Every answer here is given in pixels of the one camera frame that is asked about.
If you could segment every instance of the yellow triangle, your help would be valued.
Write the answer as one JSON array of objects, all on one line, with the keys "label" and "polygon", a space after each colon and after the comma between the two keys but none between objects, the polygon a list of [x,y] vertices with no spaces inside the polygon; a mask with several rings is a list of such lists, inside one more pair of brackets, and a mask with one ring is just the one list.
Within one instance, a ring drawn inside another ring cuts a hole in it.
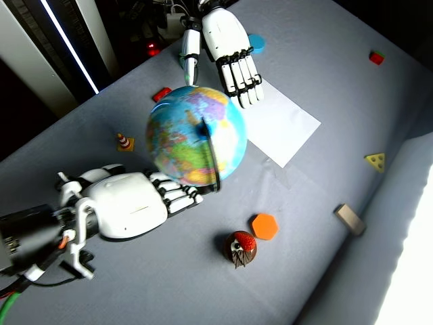
[{"label": "yellow triangle", "polygon": [[385,154],[370,154],[369,156],[365,156],[364,159],[370,163],[371,166],[374,167],[376,171],[379,173],[383,173],[385,171]]}]

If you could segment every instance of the red block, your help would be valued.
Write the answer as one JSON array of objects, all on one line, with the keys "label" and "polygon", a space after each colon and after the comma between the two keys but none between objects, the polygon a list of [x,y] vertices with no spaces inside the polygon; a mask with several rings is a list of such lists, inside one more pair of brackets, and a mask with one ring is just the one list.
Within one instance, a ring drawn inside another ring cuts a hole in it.
[{"label": "red block", "polygon": [[152,99],[157,102],[158,100],[160,100],[161,98],[163,98],[167,93],[169,93],[171,91],[170,88],[165,87],[162,90],[160,90],[158,93],[156,93],[156,95],[154,95],[152,97]]},{"label": "red block", "polygon": [[370,53],[370,61],[372,61],[374,64],[377,64],[379,66],[384,60],[385,56],[382,53],[377,51],[373,51]]}]

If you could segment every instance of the beige rectangular block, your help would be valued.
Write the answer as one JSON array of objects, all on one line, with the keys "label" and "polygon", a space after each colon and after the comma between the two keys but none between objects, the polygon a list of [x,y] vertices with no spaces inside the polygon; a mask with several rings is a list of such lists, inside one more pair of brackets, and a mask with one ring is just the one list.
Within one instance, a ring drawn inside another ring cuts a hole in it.
[{"label": "beige rectangular block", "polygon": [[335,214],[349,228],[352,234],[359,236],[363,233],[365,224],[347,204],[339,206],[335,210]]}]

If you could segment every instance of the green cable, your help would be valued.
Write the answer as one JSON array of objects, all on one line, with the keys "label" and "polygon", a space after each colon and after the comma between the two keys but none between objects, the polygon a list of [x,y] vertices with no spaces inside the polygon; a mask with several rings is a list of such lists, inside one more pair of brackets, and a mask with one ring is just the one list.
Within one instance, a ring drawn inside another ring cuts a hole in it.
[{"label": "green cable", "polygon": [[3,325],[3,322],[5,321],[6,314],[11,309],[12,305],[15,303],[15,300],[20,296],[21,294],[18,292],[12,293],[8,298],[6,299],[5,303],[0,308],[0,325]]}]

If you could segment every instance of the blue round block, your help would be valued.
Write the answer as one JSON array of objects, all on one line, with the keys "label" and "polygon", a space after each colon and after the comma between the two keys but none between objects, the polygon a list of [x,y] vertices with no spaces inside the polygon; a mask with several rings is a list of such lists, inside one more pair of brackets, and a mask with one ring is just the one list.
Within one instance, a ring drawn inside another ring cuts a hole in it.
[{"label": "blue round block", "polygon": [[254,48],[254,51],[252,53],[253,54],[262,53],[266,45],[265,39],[257,34],[251,34],[248,36],[248,38],[250,39],[251,46],[253,46]]}]

